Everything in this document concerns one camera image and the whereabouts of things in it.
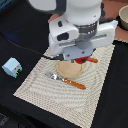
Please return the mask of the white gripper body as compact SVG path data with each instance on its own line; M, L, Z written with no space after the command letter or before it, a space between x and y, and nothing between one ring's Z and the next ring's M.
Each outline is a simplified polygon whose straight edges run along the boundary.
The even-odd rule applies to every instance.
M108 18L75 25L60 16L49 23L50 53L64 61L90 57L96 48L113 42L117 24L117 20Z

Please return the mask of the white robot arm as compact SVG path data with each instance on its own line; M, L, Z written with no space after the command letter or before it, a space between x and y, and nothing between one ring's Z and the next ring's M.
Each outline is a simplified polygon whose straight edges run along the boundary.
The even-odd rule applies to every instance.
M110 45L118 21L105 19L102 0L28 0L38 11L59 14L49 23L52 60L86 62L98 47Z

